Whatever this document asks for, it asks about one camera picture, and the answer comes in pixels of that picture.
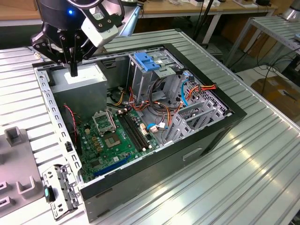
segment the blue drive bay latch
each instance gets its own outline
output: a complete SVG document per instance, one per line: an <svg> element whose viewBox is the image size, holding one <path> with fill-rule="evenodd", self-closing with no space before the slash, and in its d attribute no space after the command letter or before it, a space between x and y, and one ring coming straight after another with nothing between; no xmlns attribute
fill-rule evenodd
<svg viewBox="0 0 300 225"><path fill-rule="evenodd" d="M144 52L135 53L135 59L145 71L152 71L160 68L160 66L153 61L152 57Z"/></svg>

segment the slotted aluminum surface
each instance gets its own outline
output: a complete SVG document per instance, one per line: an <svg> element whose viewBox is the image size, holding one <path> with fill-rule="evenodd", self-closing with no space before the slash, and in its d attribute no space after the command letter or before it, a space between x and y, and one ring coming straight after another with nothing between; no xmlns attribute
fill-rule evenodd
<svg viewBox="0 0 300 225"><path fill-rule="evenodd" d="M172 43L247 112L210 154L108 212L92 224L288 224L300 208L299 128L239 81L185 34L175 30L118 37L106 49ZM31 52L0 51L0 132L28 131L42 173L63 164L35 80ZM0 224L87 224L83 206L54 222L42 198Z"/></svg>
<svg viewBox="0 0 300 225"><path fill-rule="evenodd" d="M261 31L267 33L291 50L300 53L300 42L295 34L300 33L300 22L288 22L280 16L254 17L251 23Z"/></svg>

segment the wooden table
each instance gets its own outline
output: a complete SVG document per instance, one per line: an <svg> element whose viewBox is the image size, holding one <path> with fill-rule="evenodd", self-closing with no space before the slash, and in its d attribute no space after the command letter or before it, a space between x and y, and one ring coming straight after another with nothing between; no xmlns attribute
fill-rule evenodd
<svg viewBox="0 0 300 225"><path fill-rule="evenodd" d="M259 8L244 8L232 0L227 0L221 3L219 7L212 7L209 15L214 15L210 27L204 37L203 43L208 43L216 25L223 14L244 14L244 13L266 13L270 16L274 13L277 7ZM144 4L144 13L140 13L143 18L158 18L158 17L175 17L175 16L192 16L199 15L201 7L196 7L190 3L183 3L182 5L173 5L168 0L162 1L148 1ZM38 11L28 11L24 9L17 9L13 7L0 6L0 26L17 26L17 25L33 25L41 24Z"/></svg>

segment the green circuit board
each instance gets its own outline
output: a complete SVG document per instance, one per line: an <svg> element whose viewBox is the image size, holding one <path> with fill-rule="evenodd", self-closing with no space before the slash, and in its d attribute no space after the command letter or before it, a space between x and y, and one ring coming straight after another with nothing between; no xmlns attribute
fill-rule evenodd
<svg viewBox="0 0 300 225"><path fill-rule="evenodd" d="M135 122L142 123L136 111L132 110L128 115ZM101 120L96 120L98 128L109 125L105 119L101 117ZM108 131L100 134L93 119L78 126L82 147L82 154L79 158L82 163L81 174L84 182L94 179L94 173L100 170L124 160L128 163L159 147L156 139L150 134L145 140L152 148L139 152L118 120L118 116L113 114L112 119L116 126L115 132Z"/></svg>

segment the black ram slot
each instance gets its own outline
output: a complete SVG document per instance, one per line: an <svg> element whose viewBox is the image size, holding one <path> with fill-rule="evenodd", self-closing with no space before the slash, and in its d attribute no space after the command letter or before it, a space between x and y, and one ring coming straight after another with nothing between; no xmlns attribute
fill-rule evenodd
<svg viewBox="0 0 300 225"><path fill-rule="evenodd" d="M148 144L143 135L136 128L135 124L128 115L119 116L119 121L138 151L142 151L143 148L148 148Z"/></svg>
<svg viewBox="0 0 300 225"><path fill-rule="evenodd" d="M136 126L135 126L134 122L131 120L130 116L126 115L125 120L130 125L130 127L132 127L132 126L134 127L134 129L132 129L132 131L138 138L139 143L143 146L143 148L148 148L147 142L145 141L145 139L144 139L143 135L141 134L141 132L139 131L139 129L136 128Z"/></svg>
<svg viewBox="0 0 300 225"><path fill-rule="evenodd" d="M129 136L130 140L133 142L133 144L138 149L138 151L140 151L140 149L142 149L142 146L136 140L135 134L132 132L130 126L126 123L126 121L123 117L119 117L119 121L122 124L123 128L125 129L125 131L126 131L127 135Z"/></svg>

